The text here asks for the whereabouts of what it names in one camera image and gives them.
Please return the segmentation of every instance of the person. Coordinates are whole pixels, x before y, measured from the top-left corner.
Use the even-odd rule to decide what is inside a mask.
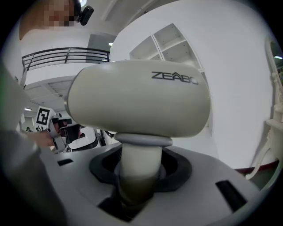
[[[1,128],[4,130],[17,130],[20,132],[21,118],[25,104],[29,99],[19,98],[25,93],[23,90],[27,71],[22,60],[20,40],[31,30],[47,29],[55,26],[68,26],[69,22],[76,21],[81,11],[79,0],[41,0],[37,1],[32,7],[19,19],[15,24],[11,33],[6,39],[0,53],[0,83],[7,89],[0,90],[1,96],[8,97],[4,100],[0,109]],[[10,82],[9,76],[14,79],[18,87]],[[22,99],[17,104],[9,104],[10,102]],[[54,125],[59,132],[58,124]],[[23,132],[31,140],[35,141],[39,146],[46,147],[53,145],[53,139],[47,131],[41,132]]]
[[[29,127],[27,127],[26,131],[32,132],[32,130]]]

